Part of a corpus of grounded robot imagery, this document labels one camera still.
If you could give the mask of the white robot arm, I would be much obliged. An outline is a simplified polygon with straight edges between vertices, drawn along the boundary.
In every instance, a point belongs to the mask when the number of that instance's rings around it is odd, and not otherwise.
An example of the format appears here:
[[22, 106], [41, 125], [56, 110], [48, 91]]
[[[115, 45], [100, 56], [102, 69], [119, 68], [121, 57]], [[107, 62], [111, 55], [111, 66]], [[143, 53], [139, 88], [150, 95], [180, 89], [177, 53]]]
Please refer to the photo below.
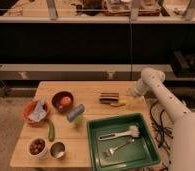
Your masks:
[[131, 95], [140, 97], [151, 90], [173, 122], [169, 171], [195, 171], [195, 112], [164, 86], [164, 80], [163, 71], [144, 68]]

